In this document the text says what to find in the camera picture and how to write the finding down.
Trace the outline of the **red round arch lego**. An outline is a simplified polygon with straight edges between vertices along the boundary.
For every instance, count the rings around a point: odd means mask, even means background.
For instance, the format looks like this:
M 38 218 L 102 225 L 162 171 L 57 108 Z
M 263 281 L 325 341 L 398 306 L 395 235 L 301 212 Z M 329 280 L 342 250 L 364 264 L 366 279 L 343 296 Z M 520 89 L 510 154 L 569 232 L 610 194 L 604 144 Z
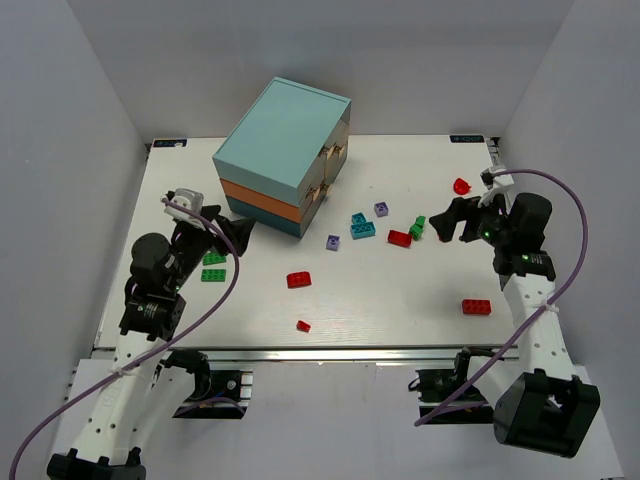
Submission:
M 462 178 L 457 178 L 453 183 L 453 191 L 460 196 L 467 195 L 471 192 L 471 185 Z

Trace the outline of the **green lego plate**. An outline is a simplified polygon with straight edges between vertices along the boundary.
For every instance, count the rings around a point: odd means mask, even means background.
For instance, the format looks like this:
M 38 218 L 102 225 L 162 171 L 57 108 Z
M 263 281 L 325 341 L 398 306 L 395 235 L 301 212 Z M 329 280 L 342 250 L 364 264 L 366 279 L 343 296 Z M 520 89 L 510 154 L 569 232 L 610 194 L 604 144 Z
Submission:
M 217 253 L 207 253 L 202 259 L 202 264 L 204 266 L 217 265 L 225 262 L 226 256 Z
M 205 283 L 223 283 L 226 281 L 225 269 L 203 269 L 201 281 Z

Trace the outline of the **small green lego brick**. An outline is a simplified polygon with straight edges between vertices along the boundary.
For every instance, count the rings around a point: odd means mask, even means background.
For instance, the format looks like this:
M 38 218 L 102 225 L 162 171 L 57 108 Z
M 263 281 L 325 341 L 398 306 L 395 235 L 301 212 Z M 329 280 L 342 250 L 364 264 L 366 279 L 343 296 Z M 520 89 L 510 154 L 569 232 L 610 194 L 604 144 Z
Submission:
M 415 219 L 415 222 L 409 228 L 408 233 L 412 236 L 412 238 L 415 241 L 419 240 L 422 237 L 424 233 L 424 228 L 425 228 L 425 221 L 426 221 L 425 216 L 417 216 Z

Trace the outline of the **red sloped lego brick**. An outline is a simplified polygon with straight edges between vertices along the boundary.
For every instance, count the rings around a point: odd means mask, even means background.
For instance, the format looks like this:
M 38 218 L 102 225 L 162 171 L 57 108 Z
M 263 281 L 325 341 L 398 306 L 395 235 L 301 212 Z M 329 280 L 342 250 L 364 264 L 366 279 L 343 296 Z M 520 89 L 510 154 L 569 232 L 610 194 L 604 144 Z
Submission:
M 387 236 L 387 241 L 390 244 L 403 248 L 409 248 L 412 240 L 413 237 L 411 234 L 398 230 L 390 230 Z

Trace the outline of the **small red lego wedge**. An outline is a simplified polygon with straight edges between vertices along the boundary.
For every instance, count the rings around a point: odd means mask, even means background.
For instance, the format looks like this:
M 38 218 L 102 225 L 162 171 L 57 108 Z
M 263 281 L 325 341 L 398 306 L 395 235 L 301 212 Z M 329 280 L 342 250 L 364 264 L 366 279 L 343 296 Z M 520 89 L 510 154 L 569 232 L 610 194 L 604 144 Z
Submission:
M 304 321 L 298 321 L 296 323 L 296 329 L 305 333 L 309 333 L 311 330 L 311 326 Z

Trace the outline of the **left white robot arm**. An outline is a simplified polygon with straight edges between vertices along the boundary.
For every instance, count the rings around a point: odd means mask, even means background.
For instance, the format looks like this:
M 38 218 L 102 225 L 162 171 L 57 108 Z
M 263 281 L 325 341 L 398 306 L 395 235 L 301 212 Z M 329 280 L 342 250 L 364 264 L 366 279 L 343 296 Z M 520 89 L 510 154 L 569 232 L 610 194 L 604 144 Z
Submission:
M 208 253 L 239 258 L 255 221 L 229 220 L 217 205 L 169 200 L 171 237 L 148 233 L 131 248 L 125 308 L 118 325 L 112 378 L 69 451 L 49 460 L 51 479 L 143 479 L 142 454 L 164 422 L 210 387 L 207 357 L 197 350 L 165 352 L 186 308 L 180 291 Z

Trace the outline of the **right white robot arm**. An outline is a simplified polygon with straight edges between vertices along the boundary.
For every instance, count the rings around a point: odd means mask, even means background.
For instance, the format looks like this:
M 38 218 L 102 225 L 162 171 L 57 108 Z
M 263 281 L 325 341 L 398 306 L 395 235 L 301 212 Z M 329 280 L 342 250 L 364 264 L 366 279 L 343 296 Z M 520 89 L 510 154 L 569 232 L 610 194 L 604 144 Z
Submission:
M 574 457 L 600 407 L 598 389 L 583 382 L 569 357 L 551 300 L 555 269 L 542 249 L 552 204 L 520 193 L 508 206 L 501 194 L 488 203 L 457 197 L 429 223 L 443 242 L 483 240 L 494 250 L 493 268 L 509 306 L 519 360 L 465 347 L 452 371 L 431 374 L 426 400 L 447 401 L 453 393 L 484 400 L 493 410 L 493 431 L 503 444 L 564 458 Z

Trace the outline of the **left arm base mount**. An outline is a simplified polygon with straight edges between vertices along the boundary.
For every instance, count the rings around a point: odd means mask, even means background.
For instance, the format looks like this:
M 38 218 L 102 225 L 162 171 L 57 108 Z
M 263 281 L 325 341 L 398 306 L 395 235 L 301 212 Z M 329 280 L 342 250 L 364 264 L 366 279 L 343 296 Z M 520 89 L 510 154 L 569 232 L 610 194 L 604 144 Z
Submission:
M 193 393 L 174 414 L 180 419 L 241 420 L 248 409 L 253 373 L 216 369 L 208 356 L 196 350 L 177 350 L 164 366 L 185 368 L 193 378 Z

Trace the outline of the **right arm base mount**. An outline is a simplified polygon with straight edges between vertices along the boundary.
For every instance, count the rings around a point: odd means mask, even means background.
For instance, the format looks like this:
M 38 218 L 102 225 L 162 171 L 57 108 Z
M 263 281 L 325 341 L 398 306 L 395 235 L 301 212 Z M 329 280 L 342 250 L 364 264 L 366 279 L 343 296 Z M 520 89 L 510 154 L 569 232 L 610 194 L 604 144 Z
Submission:
M 465 347 L 456 354 L 450 369 L 422 369 L 408 384 L 407 390 L 418 394 L 420 415 L 430 413 L 467 380 L 469 362 L 473 357 L 491 358 L 493 352 L 477 347 Z M 491 424 L 493 409 L 476 387 L 469 387 L 447 406 L 447 410 L 429 421 L 430 425 Z

